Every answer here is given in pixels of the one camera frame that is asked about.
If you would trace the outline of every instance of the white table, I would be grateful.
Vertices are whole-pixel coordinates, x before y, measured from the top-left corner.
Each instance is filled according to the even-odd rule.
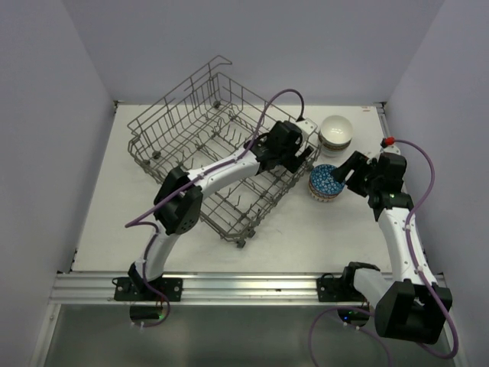
[[[119,106],[93,194],[74,271],[127,271],[150,235],[144,227],[124,224],[152,206],[159,187],[127,152],[127,127],[147,106]],[[299,106],[281,106],[292,115]],[[320,156],[317,164],[341,164],[354,150],[376,154],[383,138],[373,106],[307,106],[305,117],[318,125],[343,115],[355,130],[339,158]],[[243,249],[221,240],[204,222],[183,235],[168,258],[166,271],[337,272],[350,261],[376,264],[390,272],[382,232],[367,200],[345,190],[335,201],[320,203],[308,192],[307,175],[285,195],[256,228]]]

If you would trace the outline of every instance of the white bowl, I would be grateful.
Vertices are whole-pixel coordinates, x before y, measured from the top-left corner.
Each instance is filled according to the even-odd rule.
[[[322,122],[319,130],[321,152],[334,157],[340,155],[351,143],[353,126],[343,116],[329,116]]]

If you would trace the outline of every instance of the gray floor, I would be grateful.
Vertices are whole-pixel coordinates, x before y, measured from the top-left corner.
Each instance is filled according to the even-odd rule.
[[[46,366],[310,366],[307,333],[321,310],[176,306],[166,323],[140,333],[128,307],[63,306]],[[453,366],[414,343],[385,341],[395,366]],[[320,365],[387,365],[375,340],[331,317],[318,322],[313,345]],[[444,336],[437,346],[446,349]]]

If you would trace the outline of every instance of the metal wire rack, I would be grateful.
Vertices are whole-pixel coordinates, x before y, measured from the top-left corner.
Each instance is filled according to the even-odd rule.
[[[217,71],[232,62],[217,56],[129,122],[133,138],[128,150],[136,163],[159,184],[169,170],[205,167],[234,153],[251,138],[266,100]],[[277,120],[294,117],[276,106],[267,110],[260,133]],[[303,146],[314,152],[295,173],[283,167],[241,180],[211,195],[201,220],[222,239],[243,247],[254,228],[295,185],[319,155],[317,137]]]

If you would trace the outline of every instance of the cable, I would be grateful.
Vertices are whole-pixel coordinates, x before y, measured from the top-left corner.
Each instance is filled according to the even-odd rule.
[[[408,224],[411,221],[411,218],[413,217],[414,213],[422,206],[426,198],[428,197],[429,193],[431,193],[431,190],[433,188],[433,185],[435,184],[435,167],[433,166],[433,162],[429,155],[418,145],[412,143],[411,141],[407,140],[402,140],[402,139],[394,139],[396,143],[402,143],[406,145],[410,145],[411,147],[415,148],[419,153],[421,153],[426,161],[428,162],[429,165],[429,170],[431,171],[431,179],[429,181],[429,186],[424,195],[421,197],[421,199],[416,203],[416,205],[411,209],[410,213],[408,214],[406,218],[406,240],[407,240],[407,247],[410,250],[410,255],[411,259],[413,260],[413,264],[416,268],[421,269],[419,271],[419,277],[425,284],[426,288],[428,288],[429,293],[432,295],[433,299],[435,300],[436,304],[440,307],[440,310],[443,313],[443,316],[446,318],[446,321],[449,323],[450,326],[450,331],[452,332],[453,335],[453,348],[452,351],[448,354],[442,354],[441,352],[438,352],[437,350],[434,350],[432,348],[429,348],[428,346],[418,343],[418,345],[429,352],[430,354],[433,354],[436,357],[439,357],[441,359],[452,359],[457,355],[458,352],[458,333],[457,329],[455,328],[455,324],[453,323],[452,318],[450,317],[449,312],[447,311],[445,305],[443,304],[442,300],[440,300],[440,297],[438,297],[438,294],[436,294],[435,290],[429,283],[428,279],[426,279],[426,276],[423,274],[423,268],[419,266],[418,259],[416,258],[416,254],[414,253],[414,247],[413,247],[413,242],[411,240],[411,228],[408,226]]]
[[[314,326],[316,326],[317,322],[319,321],[319,319],[323,315],[325,315],[328,312],[337,311],[337,310],[349,310],[349,311],[359,312],[359,313],[362,313],[364,315],[368,315],[370,317],[373,317],[374,316],[371,312],[368,312],[366,310],[362,310],[361,308],[349,307],[349,306],[332,307],[332,308],[329,308],[327,310],[324,310],[319,315],[317,315],[316,318],[314,319],[313,323],[311,324],[311,327],[309,328],[309,335],[308,335],[308,338],[307,338],[307,347],[309,349],[309,354],[311,356],[311,360],[313,361],[315,367],[319,367],[319,363],[318,363],[318,361],[316,361],[316,357],[314,356],[314,352],[313,352],[313,331],[314,331]],[[365,329],[363,327],[360,327],[357,330],[360,330],[361,332],[363,332],[363,333],[371,336],[372,338],[374,338],[375,340],[377,340],[380,343],[380,345],[382,346],[382,348],[384,348],[385,353],[387,354],[387,365],[389,367],[391,367],[393,365],[392,355],[390,354],[390,351],[387,348],[387,345],[384,343],[384,341],[376,333],[371,332],[370,330],[367,330],[367,329]]]
[[[162,206],[164,206],[166,203],[168,203],[170,200],[172,200],[176,195],[178,195],[179,193],[183,192],[184,190],[190,188],[197,181],[203,179],[207,174],[210,174],[211,172],[216,171],[219,168],[223,168],[223,167],[227,166],[228,164],[235,163],[236,161],[242,159],[244,157],[244,155],[246,153],[248,153],[251,148],[253,148],[253,145],[254,145],[255,141],[257,140],[258,134],[260,132],[261,125],[263,124],[263,121],[265,119],[265,115],[267,114],[268,108],[271,106],[272,102],[275,99],[277,99],[279,96],[282,96],[285,93],[295,93],[295,94],[297,94],[299,96],[301,108],[300,108],[300,115],[299,115],[299,117],[297,118],[296,121],[302,121],[302,120],[304,120],[303,115],[304,115],[305,105],[304,105],[304,98],[303,98],[303,96],[297,90],[295,90],[295,89],[284,89],[284,90],[280,91],[279,93],[277,93],[275,96],[273,96],[265,104],[265,107],[263,108],[263,111],[261,112],[260,118],[258,119],[257,127],[254,130],[253,135],[251,136],[251,140],[250,140],[249,144],[247,145],[247,147],[243,150],[243,152],[239,156],[237,156],[236,158],[230,158],[227,161],[224,161],[224,162],[222,162],[220,164],[217,164],[216,166],[213,166],[213,167],[208,168],[207,170],[205,170],[204,172],[202,172],[199,176],[197,176],[196,178],[194,178],[190,182],[186,183],[182,187],[180,187],[180,188],[176,189],[175,191],[173,191],[170,195],[166,196],[157,205],[153,206],[151,209],[149,209],[145,213],[141,214],[138,218],[135,218],[132,221],[130,221],[129,223],[126,223],[125,228],[131,228],[131,227],[134,227],[134,226],[152,226],[152,227],[154,227],[156,229],[156,232],[154,233],[153,237],[151,237],[149,243],[146,246],[146,249],[144,250],[144,255],[143,255],[143,274],[142,275],[143,275],[144,285],[146,285],[146,287],[150,291],[152,291],[156,295],[160,296],[161,299],[163,299],[166,302],[166,304],[167,304],[167,312],[165,313],[165,316],[164,316],[164,318],[162,320],[159,320],[156,323],[151,323],[151,324],[148,324],[148,325],[143,325],[143,327],[152,327],[152,326],[158,326],[158,325],[162,324],[162,322],[164,322],[168,318],[168,315],[170,314],[170,302],[168,301],[168,298],[162,292],[160,292],[159,290],[157,290],[154,287],[152,287],[151,284],[149,284],[149,282],[147,281],[147,278],[146,278],[146,257],[147,257],[147,254],[150,251],[151,246],[154,243],[154,240],[156,239],[156,237],[160,233],[160,230],[159,230],[158,226],[156,224],[154,224],[153,222],[142,222],[142,220],[144,218],[148,217],[150,214],[152,214],[152,213],[156,212],[157,210],[159,210]]]

